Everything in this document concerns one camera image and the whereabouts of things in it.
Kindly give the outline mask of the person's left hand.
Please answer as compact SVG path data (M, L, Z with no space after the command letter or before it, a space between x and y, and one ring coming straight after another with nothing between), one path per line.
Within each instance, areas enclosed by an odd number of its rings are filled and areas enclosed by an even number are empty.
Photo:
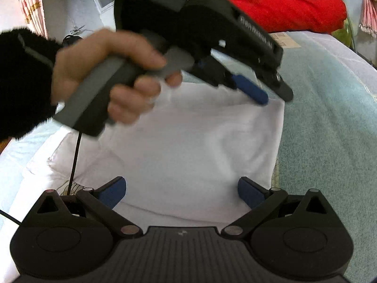
M147 70L159 70L167 61L147 40L129 31L101 29L76 44L59 50L52 72L51 104L67 101L90 71L108 56L130 58ZM152 110L161 86L150 76L141 76L133 87L115 85L110 92L110 119L132 124Z

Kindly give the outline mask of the black sleeved left forearm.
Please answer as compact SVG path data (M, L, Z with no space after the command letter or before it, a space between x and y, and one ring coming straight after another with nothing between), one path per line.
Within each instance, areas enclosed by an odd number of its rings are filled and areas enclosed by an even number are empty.
M1 32L1 141L20 139L55 114L52 71L62 48L27 28Z

